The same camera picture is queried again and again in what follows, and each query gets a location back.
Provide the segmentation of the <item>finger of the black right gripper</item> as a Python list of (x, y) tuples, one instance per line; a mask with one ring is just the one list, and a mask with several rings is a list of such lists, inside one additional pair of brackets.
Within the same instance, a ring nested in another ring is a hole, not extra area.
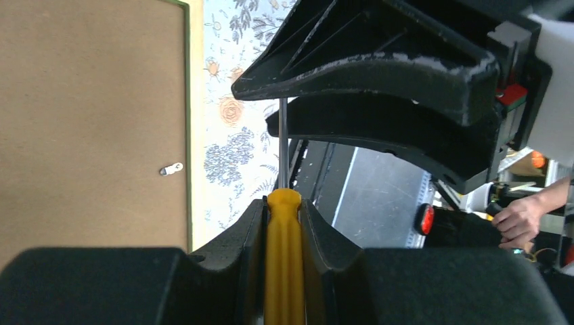
[(286, 114), (292, 139), (390, 153), (461, 194), (492, 181), (498, 171), (495, 116), (463, 126), (410, 100), (367, 94), (298, 97)]
[(498, 63), (438, 8), (438, 1), (297, 1), (232, 93), (245, 101), (391, 95), (472, 125), (492, 109)]

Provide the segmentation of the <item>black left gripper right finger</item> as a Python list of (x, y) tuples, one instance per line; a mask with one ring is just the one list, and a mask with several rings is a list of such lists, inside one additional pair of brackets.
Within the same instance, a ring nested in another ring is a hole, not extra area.
[(498, 248), (360, 248), (300, 210), (308, 324), (566, 324), (531, 262)]

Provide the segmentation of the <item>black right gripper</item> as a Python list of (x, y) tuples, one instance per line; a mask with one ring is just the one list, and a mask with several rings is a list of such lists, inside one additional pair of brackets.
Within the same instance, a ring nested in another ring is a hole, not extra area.
[(531, 1), (398, 1), (408, 97), (396, 157), (437, 179), (493, 179), (521, 146), (552, 71), (535, 57)]

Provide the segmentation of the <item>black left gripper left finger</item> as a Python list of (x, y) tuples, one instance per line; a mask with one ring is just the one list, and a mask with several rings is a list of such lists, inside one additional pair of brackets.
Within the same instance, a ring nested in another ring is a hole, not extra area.
[(256, 324), (267, 203), (179, 248), (31, 248), (1, 272), (2, 324)]

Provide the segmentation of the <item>green wooden picture frame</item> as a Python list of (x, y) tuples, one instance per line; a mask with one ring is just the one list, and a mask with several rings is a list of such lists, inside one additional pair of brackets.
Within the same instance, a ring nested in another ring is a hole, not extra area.
[(201, 76), (197, 71), (197, 61), (203, 58), (202, 23), (203, 1), (170, 1), (183, 11), (183, 48), (185, 80), (185, 175), (186, 175), (186, 251), (194, 249), (194, 167), (197, 158), (194, 140), (194, 106), (200, 104), (194, 97), (195, 91), (202, 91)]

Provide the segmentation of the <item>person's bare forearm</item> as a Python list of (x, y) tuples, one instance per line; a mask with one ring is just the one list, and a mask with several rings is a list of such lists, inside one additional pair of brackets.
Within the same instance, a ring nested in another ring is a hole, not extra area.
[(563, 177), (535, 195), (542, 215), (566, 205), (570, 185), (571, 178)]

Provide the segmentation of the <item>person's bare hand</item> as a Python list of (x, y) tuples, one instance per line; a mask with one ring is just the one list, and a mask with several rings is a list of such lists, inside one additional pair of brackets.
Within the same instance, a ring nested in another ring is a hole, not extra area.
[(500, 248), (526, 248), (539, 234), (540, 220), (546, 212), (538, 195), (511, 202), (496, 214), (492, 224), (502, 235)]

